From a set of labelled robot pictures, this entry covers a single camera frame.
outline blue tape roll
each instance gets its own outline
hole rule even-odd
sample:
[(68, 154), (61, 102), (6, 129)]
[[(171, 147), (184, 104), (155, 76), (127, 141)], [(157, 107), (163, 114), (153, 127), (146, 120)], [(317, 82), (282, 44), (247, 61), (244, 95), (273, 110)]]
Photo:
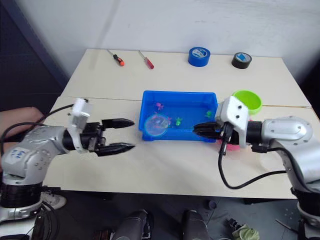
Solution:
[(204, 67), (208, 64), (210, 51), (204, 47), (196, 46), (190, 49), (188, 62), (196, 67)]

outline green bowl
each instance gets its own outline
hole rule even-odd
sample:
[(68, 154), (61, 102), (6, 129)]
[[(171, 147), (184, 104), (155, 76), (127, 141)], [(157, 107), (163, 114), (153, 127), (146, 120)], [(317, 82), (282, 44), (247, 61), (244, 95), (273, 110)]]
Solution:
[(248, 107), (249, 115), (257, 114), (262, 108), (260, 97), (252, 91), (240, 90), (236, 91), (232, 96), (235, 96)]

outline white table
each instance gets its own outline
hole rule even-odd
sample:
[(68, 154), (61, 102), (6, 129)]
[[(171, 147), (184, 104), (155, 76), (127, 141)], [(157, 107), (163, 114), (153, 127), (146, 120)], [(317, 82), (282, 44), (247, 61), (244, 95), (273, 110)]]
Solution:
[[(52, 109), (75, 101), (59, 97)], [(57, 156), (51, 163), (44, 184), (64, 190), (224, 196), (244, 198), (295, 198), (286, 174), (269, 176), (243, 189), (224, 186), (218, 171), (219, 145), (198, 141), (145, 142), (138, 130), (141, 101), (90, 98), (90, 122), (128, 118), (133, 127), (108, 129), (108, 143), (136, 144), (132, 150), (112, 156), (73, 151)], [(50, 116), (46, 124), (67, 126), (66, 110)], [(320, 140), (320, 123), (310, 108), (264, 106), (253, 120), (294, 115), (309, 121)], [(228, 152), (223, 159), (225, 176), (231, 185), (241, 184), (268, 171), (283, 170), (280, 157), (271, 152), (259, 154), (250, 148)]]
[(215, 92), (218, 101), (237, 90), (257, 93), (264, 105), (310, 107), (280, 57), (256, 57), (247, 69), (231, 65), (233, 56), (211, 55), (205, 67), (188, 63), (186, 53), (113, 50), (125, 61), (118, 66), (104, 49), (88, 49), (62, 93), (63, 97), (141, 100), (145, 90)]

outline white wall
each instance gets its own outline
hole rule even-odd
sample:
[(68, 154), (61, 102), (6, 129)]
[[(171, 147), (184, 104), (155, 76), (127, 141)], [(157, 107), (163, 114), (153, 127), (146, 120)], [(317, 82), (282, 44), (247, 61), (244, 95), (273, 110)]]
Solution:
[(69, 77), (87, 48), (283, 57), (298, 82), (320, 58), (320, 0), (16, 2)]

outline red screwdriver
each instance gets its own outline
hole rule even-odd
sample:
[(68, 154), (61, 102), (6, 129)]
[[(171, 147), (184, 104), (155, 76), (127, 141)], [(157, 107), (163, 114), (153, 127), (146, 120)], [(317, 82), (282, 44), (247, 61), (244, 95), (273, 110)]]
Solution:
[(125, 62), (117, 56), (117, 54), (113, 54), (110, 50), (107, 49), (107, 51), (111, 54), (111, 56), (114, 58), (114, 60), (120, 65), (120, 66), (124, 66)]
[(145, 56), (142, 54), (142, 52), (140, 52), (139, 50), (138, 50), (138, 52), (139, 52), (139, 54), (141, 55), (141, 57), (143, 58), (145, 64), (148, 66), (148, 68), (154, 69), (155, 66), (152, 64), (152, 62), (149, 60), (149, 58), (145, 57)]

